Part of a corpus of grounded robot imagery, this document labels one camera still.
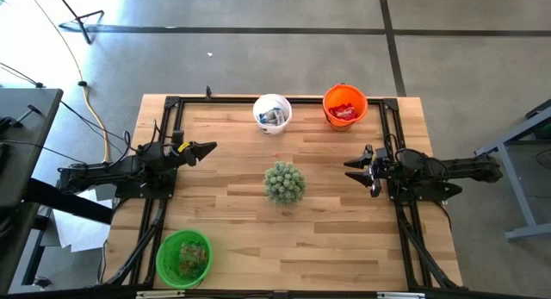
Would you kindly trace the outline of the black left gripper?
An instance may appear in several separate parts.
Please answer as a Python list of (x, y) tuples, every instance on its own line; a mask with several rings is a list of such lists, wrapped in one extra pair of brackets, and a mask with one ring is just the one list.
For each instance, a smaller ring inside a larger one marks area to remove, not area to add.
[(161, 164), (163, 170), (176, 169), (182, 165), (196, 166), (218, 146), (216, 141), (184, 141), (183, 136), (184, 132), (181, 130), (176, 130), (172, 134), (170, 150), (164, 155)]

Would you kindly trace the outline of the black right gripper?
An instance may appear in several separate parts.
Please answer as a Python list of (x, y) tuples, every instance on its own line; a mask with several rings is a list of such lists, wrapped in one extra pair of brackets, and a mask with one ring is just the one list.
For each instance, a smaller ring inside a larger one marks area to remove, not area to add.
[[(345, 175), (352, 178), (366, 188), (370, 188), (370, 195), (378, 197), (381, 193), (381, 179), (387, 180), (387, 187), (390, 191), (396, 191), (399, 186), (395, 176), (399, 168), (399, 163), (391, 157), (391, 153), (384, 147), (375, 149), (375, 161), (373, 163), (373, 173), (371, 170), (347, 171)], [(344, 166), (356, 169), (363, 169), (371, 165), (374, 156), (374, 149), (371, 145), (366, 145), (362, 155), (359, 158), (344, 162)]]

